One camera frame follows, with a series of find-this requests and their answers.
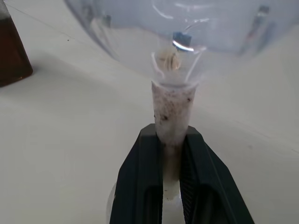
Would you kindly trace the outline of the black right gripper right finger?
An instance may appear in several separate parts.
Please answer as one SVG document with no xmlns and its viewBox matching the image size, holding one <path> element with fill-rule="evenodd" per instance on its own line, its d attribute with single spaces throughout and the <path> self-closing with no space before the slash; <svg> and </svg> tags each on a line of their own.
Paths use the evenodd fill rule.
<svg viewBox="0 0 299 224">
<path fill-rule="evenodd" d="M 229 169 L 191 126 L 179 182 L 185 224 L 255 224 Z"/>
</svg>

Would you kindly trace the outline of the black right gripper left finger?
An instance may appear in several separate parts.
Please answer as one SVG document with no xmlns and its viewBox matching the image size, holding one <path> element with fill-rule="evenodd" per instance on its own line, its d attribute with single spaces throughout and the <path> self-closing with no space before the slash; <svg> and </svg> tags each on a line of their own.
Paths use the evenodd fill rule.
<svg viewBox="0 0 299 224">
<path fill-rule="evenodd" d="M 162 146 L 155 125 L 138 134 L 110 194 L 109 224 L 162 224 Z"/>
</svg>

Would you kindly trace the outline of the clear plastic wine glass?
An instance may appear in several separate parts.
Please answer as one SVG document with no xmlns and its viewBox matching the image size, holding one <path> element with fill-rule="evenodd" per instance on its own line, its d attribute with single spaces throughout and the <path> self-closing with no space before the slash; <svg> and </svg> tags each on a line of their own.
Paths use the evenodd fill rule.
<svg viewBox="0 0 299 224">
<path fill-rule="evenodd" d="M 298 24 L 299 0 L 64 1 L 103 51 L 151 77 L 162 146 L 162 224 L 185 224 L 179 179 L 197 87 Z"/>
</svg>

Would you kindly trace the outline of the clear bottle red label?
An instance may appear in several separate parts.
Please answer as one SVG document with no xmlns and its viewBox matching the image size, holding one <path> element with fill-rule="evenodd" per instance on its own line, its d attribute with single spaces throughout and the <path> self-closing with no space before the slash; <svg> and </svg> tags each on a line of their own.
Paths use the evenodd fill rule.
<svg viewBox="0 0 299 224">
<path fill-rule="evenodd" d="M 0 0 L 0 87 L 32 74 L 33 69 L 17 28 L 4 0 Z"/>
</svg>

